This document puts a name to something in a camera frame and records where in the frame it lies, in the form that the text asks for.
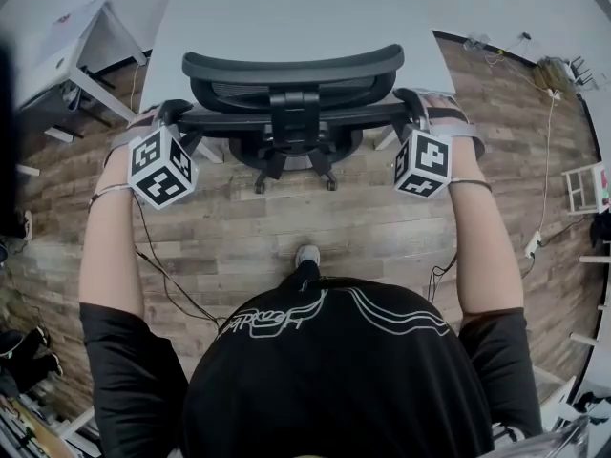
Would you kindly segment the person's left forearm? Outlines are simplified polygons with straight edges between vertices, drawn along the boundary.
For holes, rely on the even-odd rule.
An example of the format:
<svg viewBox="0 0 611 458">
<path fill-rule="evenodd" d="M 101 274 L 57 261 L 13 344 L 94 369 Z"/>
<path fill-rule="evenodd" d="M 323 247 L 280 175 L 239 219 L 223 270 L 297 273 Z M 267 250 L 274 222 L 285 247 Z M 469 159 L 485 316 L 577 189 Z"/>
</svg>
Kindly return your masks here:
<svg viewBox="0 0 611 458">
<path fill-rule="evenodd" d="M 144 317 L 133 229 L 129 150 L 113 150 L 95 187 L 80 266 L 79 300 Z"/>
</svg>

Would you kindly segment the person's black trousers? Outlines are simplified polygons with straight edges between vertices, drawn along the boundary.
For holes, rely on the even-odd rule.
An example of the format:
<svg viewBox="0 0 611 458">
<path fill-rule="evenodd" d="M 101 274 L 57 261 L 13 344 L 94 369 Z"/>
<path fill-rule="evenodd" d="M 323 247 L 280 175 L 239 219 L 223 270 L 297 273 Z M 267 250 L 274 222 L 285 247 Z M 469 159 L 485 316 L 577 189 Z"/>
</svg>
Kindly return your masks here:
<svg viewBox="0 0 611 458">
<path fill-rule="evenodd" d="M 304 291 L 307 286 L 320 279 L 320 269 L 314 260 L 304 260 L 282 283 L 284 288 Z"/>
</svg>

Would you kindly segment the white metal frame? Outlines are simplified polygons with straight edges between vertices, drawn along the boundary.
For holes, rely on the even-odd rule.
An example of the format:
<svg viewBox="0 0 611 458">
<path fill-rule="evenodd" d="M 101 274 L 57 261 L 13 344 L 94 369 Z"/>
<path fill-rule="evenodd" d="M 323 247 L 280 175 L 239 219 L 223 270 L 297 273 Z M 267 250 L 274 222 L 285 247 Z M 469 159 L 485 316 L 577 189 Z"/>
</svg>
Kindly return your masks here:
<svg viewBox="0 0 611 458">
<path fill-rule="evenodd" d="M 57 432 L 76 458 L 102 458 L 93 407 L 88 408 L 72 421 L 61 422 Z"/>
</svg>

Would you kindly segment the person's grey shoe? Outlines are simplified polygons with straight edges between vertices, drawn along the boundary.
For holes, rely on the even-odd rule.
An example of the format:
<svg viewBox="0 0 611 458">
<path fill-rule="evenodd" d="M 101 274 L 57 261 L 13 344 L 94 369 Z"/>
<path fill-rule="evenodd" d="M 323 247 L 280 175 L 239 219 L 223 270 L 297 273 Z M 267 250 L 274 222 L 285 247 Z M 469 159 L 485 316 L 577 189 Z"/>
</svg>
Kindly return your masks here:
<svg viewBox="0 0 611 458">
<path fill-rule="evenodd" d="M 320 265 L 321 254 L 317 246 L 312 244 L 302 245 L 295 255 L 295 267 L 299 268 L 304 262 L 311 261 L 316 266 Z"/>
</svg>

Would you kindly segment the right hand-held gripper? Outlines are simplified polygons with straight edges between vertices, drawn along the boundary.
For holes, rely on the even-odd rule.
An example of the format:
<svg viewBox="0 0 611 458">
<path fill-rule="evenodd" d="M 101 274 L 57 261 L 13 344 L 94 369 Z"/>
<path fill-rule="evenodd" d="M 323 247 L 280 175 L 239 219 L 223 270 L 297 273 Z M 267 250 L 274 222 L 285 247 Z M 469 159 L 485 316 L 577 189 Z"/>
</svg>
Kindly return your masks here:
<svg viewBox="0 0 611 458">
<path fill-rule="evenodd" d="M 404 104 L 408 114 L 406 120 L 393 124 L 400 141 L 394 161 L 394 190 L 419 198 L 432 198 L 452 182 L 453 140 L 469 138 L 477 158 L 485 153 L 484 141 L 470 121 L 430 122 L 422 96 L 436 93 L 419 93 L 407 88 L 395 88 L 392 93 Z M 439 95 L 453 98 L 448 94 Z"/>
</svg>

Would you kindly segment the person's right forearm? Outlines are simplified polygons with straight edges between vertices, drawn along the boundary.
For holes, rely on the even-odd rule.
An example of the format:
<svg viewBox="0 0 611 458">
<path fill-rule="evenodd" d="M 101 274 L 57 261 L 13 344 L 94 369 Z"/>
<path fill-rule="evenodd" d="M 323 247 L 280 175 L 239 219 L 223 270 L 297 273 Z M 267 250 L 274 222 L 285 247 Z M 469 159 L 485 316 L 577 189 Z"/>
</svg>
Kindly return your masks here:
<svg viewBox="0 0 611 458">
<path fill-rule="evenodd" d="M 515 251 L 469 137 L 453 139 L 450 196 L 457 235 L 457 296 L 465 319 L 521 308 Z"/>
</svg>

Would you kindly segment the wooden board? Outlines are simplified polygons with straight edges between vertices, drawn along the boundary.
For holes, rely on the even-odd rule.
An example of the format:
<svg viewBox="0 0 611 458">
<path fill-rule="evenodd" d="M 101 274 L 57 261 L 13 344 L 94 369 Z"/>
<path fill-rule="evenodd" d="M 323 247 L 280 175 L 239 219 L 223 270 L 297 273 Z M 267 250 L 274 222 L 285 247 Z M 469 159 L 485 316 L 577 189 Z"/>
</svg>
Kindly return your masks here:
<svg viewBox="0 0 611 458">
<path fill-rule="evenodd" d="M 0 444 L 17 458 L 72 458 L 61 439 L 19 401 L 0 397 Z"/>
</svg>

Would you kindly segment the person's right hand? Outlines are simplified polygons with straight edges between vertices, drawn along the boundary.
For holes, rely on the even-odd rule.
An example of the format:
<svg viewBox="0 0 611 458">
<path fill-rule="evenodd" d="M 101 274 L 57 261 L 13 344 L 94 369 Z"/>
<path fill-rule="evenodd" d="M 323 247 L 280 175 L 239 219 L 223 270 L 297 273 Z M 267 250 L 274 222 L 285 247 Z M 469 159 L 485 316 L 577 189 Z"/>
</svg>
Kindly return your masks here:
<svg viewBox="0 0 611 458">
<path fill-rule="evenodd" d="M 469 120 L 457 102 L 449 96 L 439 94 L 425 94 L 422 102 L 426 107 L 430 122 L 461 121 L 468 123 Z"/>
</svg>

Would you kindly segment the white shelf rack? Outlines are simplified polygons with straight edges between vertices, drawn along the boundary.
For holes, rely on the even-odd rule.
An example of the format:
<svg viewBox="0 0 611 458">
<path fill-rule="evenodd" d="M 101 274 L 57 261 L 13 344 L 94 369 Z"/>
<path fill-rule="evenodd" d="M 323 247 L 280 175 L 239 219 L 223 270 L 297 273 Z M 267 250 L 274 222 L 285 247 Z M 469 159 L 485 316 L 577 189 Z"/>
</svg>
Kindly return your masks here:
<svg viewBox="0 0 611 458">
<path fill-rule="evenodd" d="M 572 216 L 602 214 L 611 207 L 611 192 L 604 164 L 600 161 L 564 171 Z"/>
</svg>

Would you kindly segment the black mesh office chair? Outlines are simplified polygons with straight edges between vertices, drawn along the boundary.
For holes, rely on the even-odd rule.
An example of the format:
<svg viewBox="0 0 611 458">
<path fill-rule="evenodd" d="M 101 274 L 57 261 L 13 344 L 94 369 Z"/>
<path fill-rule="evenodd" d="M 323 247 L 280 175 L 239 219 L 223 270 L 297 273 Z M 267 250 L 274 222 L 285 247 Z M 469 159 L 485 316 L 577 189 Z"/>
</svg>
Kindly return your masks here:
<svg viewBox="0 0 611 458">
<path fill-rule="evenodd" d="M 182 71 L 194 102 L 180 100 L 168 117 L 189 138 L 224 138 L 234 158 L 259 171 L 255 193 L 292 160 L 337 188 L 333 164 L 350 156 L 363 133 L 403 128 L 411 108 L 386 102 L 404 63 L 401 46 L 314 61 L 248 62 L 188 52 Z"/>
</svg>

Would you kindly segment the person's black printed t-shirt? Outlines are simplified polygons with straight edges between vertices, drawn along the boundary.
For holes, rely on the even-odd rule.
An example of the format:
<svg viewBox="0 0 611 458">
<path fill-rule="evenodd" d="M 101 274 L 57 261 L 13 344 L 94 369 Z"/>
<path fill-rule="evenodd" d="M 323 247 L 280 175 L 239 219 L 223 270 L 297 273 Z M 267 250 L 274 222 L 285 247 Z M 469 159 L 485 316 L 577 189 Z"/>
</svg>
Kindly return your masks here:
<svg viewBox="0 0 611 458">
<path fill-rule="evenodd" d="M 301 281 L 240 307 L 191 377 L 143 319 L 80 318 L 106 458 L 476 458 L 542 431 L 519 308 L 454 331 L 400 286 Z"/>
</svg>

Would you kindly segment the brown woven pile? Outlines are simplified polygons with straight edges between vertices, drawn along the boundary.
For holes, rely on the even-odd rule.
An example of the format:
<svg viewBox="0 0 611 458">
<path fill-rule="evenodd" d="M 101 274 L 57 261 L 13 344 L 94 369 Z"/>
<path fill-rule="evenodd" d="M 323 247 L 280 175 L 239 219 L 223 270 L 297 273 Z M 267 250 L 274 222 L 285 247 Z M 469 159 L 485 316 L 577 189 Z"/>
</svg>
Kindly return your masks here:
<svg viewBox="0 0 611 458">
<path fill-rule="evenodd" d="M 533 68 L 535 84 L 543 90 L 573 94 L 575 77 L 569 65 L 559 57 L 543 57 Z"/>
</svg>

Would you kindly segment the small white table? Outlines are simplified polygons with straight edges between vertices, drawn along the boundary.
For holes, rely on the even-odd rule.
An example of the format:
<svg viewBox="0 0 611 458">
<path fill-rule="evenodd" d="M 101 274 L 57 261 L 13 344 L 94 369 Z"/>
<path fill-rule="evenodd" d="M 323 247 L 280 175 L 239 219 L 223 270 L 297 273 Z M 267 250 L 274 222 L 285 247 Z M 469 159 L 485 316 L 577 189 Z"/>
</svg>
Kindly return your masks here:
<svg viewBox="0 0 611 458">
<path fill-rule="evenodd" d="M 16 74 L 14 98 L 22 108 L 35 96 L 69 81 L 116 115 L 130 121 L 135 113 L 99 85 L 79 65 L 81 55 L 90 40 L 99 18 L 104 16 L 112 35 L 140 65 L 147 59 L 134 37 L 116 17 L 107 0 L 93 0 L 59 17 L 51 25 L 33 61 L 19 68 Z"/>
</svg>

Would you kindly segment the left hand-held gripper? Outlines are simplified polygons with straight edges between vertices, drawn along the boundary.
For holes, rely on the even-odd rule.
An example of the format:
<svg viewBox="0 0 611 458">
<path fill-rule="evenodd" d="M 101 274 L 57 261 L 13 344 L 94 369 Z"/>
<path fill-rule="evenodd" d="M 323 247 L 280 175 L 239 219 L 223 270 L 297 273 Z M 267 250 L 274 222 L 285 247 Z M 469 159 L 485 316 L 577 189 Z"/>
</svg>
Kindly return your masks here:
<svg viewBox="0 0 611 458">
<path fill-rule="evenodd" d="M 104 160 L 104 208 L 130 210 L 139 197 L 155 210 L 195 190 L 198 167 L 180 143 L 174 126 L 194 105 L 163 101 L 156 111 L 137 115 L 111 143 Z"/>
</svg>

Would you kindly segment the large white table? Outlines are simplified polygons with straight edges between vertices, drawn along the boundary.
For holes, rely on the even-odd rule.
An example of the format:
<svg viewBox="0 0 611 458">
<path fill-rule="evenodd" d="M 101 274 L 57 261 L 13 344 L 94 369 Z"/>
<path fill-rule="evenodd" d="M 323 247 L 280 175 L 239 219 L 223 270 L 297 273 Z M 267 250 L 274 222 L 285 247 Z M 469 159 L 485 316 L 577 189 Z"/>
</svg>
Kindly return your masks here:
<svg viewBox="0 0 611 458">
<path fill-rule="evenodd" d="M 239 61 L 312 61 L 404 50 L 395 85 L 454 94 L 424 0 L 168 0 L 140 99 L 193 101 L 182 57 L 196 52 Z"/>
</svg>

